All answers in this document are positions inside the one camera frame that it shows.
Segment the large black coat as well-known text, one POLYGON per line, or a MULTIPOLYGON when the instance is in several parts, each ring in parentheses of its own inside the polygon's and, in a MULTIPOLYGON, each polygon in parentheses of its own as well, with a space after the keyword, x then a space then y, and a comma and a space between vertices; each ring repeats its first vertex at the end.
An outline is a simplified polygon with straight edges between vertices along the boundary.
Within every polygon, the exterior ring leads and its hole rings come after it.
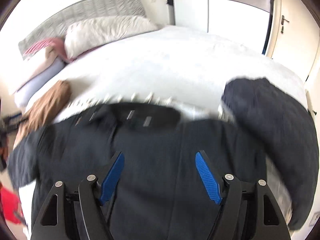
POLYGON ((182 121, 169 107, 100 104, 31 132, 8 161, 13 188, 35 182, 32 239, 289 239, 266 185, 262 144, 225 121, 182 121), (222 180, 210 200, 195 166, 204 151, 222 180), (125 164, 101 206, 103 168, 125 164))

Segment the lilac folded blanket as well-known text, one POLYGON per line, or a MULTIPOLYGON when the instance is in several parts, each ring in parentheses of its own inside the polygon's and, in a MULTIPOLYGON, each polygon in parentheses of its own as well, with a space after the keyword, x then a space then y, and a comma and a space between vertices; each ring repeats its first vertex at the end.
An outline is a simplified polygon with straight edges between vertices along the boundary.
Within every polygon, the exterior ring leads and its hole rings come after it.
POLYGON ((30 98, 43 87, 52 77, 65 67, 66 63, 57 57, 53 63, 42 73, 31 78, 14 94, 14 102, 18 108, 25 107, 30 98))

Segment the brown pillow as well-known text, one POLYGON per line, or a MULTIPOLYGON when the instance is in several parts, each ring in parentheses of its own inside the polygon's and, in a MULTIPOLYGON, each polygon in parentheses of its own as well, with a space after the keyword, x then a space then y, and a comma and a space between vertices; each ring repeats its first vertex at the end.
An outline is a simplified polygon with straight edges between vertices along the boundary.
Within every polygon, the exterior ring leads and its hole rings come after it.
POLYGON ((68 81, 57 81, 31 109, 24 115, 26 120, 19 125, 13 148, 29 133, 51 123, 65 108, 71 98, 72 90, 68 81))

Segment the pink striped pillow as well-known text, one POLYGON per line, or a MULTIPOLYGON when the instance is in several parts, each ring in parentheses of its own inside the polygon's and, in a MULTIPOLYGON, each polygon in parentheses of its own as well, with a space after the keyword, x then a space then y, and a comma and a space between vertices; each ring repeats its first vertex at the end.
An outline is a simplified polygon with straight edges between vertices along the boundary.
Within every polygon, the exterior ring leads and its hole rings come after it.
POLYGON ((69 59, 67 57, 64 40, 59 37, 45 38, 43 40, 35 42, 23 53, 23 56, 33 55, 41 49, 47 47, 52 48, 58 54, 58 56, 63 59, 63 61, 67 63, 73 61, 73 59, 69 59))

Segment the white checked bedspread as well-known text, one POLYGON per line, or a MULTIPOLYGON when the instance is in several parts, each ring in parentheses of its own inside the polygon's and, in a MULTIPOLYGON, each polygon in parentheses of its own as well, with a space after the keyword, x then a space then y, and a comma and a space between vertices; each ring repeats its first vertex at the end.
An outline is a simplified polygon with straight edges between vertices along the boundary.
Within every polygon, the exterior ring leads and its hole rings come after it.
MULTIPOLYGON (((148 94, 128 93, 128 94, 110 94, 103 95, 102 89, 97 85, 89 85, 80 79, 57 80, 68 81, 71 85, 71 98, 65 108, 49 124, 61 122, 75 114, 78 114, 89 107, 99 103, 119 103, 119 102, 138 102, 150 103, 154 105, 173 107, 180 111, 182 118, 185 120, 197 120, 205 118, 216 118, 224 121, 234 122, 234 116, 227 109, 223 102, 220 102, 216 109, 200 107, 186 102, 182 102, 172 97, 161 98, 153 92, 148 94)), ((31 109, 35 101, 43 96, 56 82, 48 81, 40 88, 29 100, 26 112, 31 109)))

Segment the red chair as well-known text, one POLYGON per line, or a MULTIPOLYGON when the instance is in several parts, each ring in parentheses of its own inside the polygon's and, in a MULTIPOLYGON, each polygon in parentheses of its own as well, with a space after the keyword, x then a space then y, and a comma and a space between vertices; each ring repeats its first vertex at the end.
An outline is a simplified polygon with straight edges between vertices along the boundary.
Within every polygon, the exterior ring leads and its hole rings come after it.
POLYGON ((1 211, 5 220, 14 224, 24 224, 25 219, 19 197, 1 184, 1 211))

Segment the dark quilted jacket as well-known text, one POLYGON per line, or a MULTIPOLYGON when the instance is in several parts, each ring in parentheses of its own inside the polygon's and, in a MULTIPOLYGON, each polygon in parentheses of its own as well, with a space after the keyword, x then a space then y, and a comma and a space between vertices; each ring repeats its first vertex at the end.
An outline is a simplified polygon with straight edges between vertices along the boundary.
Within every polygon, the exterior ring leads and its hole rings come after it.
POLYGON ((299 230, 311 211, 319 172, 314 121, 304 106, 268 79, 234 79, 222 100, 236 121, 267 148, 292 201, 290 230, 299 230))

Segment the white pillow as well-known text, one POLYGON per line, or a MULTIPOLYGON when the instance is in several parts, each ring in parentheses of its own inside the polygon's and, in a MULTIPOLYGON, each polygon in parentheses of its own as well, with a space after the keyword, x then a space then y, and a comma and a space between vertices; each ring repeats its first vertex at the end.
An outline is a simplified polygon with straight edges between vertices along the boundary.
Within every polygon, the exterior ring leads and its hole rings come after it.
POLYGON ((106 16, 75 22, 66 32, 66 55, 75 59, 99 46, 159 29, 159 25, 142 16, 106 16))

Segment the grey bed sheet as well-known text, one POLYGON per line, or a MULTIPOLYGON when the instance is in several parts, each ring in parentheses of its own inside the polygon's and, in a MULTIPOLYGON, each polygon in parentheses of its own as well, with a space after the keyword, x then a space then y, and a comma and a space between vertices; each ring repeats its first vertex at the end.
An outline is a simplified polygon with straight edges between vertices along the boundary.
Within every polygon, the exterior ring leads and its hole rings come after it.
POLYGON ((236 77, 265 77, 306 106, 304 83, 278 62, 182 27, 104 45, 57 75, 71 83, 75 96, 87 99, 153 94, 210 109, 236 77))

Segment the cream door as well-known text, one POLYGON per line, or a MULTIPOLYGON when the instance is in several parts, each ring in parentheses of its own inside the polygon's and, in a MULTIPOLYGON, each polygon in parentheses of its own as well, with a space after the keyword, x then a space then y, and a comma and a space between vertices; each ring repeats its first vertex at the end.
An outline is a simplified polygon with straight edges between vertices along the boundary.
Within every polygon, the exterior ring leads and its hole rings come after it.
POLYGON ((266 56, 306 81, 316 61, 319 26, 301 0, 274 0, 271 34, 266 56), (281 16, 284 23, 281 34, 281 16))

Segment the grey padded headboard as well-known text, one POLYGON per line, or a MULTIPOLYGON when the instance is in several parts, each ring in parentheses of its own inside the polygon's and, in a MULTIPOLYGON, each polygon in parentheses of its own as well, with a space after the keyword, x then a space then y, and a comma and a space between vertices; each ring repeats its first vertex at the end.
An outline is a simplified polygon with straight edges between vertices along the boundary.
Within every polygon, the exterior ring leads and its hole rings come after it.
POLYGON ((69 25, 104 16, 146 17, 146 12, 141 0, 81 0, 60 10, 37 26, 18 43, 20 53, 26 58, 27 49, 36 42, 45 38, 65 37, 69 25))

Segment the white and grey wardrobe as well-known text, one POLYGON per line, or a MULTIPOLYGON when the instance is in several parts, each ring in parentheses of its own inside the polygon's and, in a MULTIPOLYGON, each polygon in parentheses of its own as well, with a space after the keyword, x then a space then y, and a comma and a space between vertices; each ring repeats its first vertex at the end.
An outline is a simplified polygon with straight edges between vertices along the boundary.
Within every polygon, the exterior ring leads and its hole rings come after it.
POLYGON ((168 0, 175 24, 212 35, 215 42, 265 54, 274 0, 168 0))

